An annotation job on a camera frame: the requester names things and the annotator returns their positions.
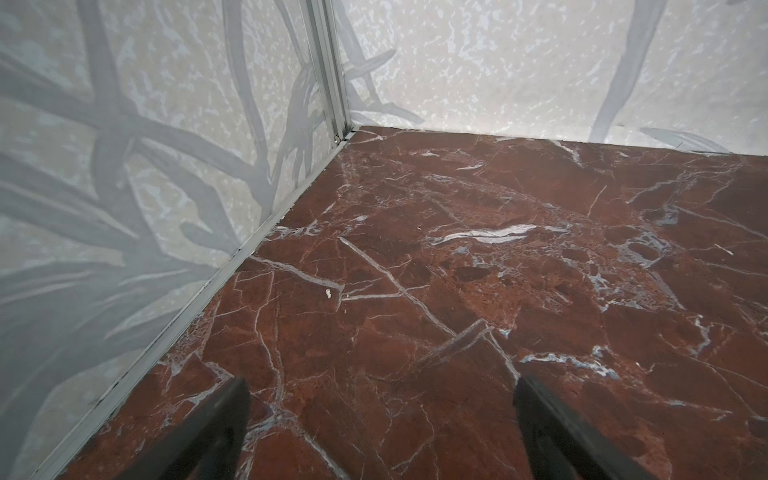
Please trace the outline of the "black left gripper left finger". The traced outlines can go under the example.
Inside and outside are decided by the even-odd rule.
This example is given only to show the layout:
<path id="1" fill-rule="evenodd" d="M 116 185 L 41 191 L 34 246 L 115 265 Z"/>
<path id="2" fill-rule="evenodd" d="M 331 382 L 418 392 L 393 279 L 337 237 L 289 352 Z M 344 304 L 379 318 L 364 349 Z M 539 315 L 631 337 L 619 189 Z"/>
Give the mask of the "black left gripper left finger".
<path id="1" fill-rule="evenodd" d="M 118 479 L 232 479 L 250 409 L 246 381 L 233 378 L 211 394 Z"/>

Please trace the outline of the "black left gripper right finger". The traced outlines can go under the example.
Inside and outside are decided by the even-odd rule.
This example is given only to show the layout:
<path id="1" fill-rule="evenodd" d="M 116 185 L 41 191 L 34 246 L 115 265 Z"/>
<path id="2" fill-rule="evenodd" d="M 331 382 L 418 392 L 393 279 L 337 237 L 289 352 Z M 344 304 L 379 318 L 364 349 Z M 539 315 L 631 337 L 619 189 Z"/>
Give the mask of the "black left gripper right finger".
<path id="1" fill-rule="evenodd" d="M 536 378 L 518 379 L 513 404 L 536 479 L 654 477 Z"/>

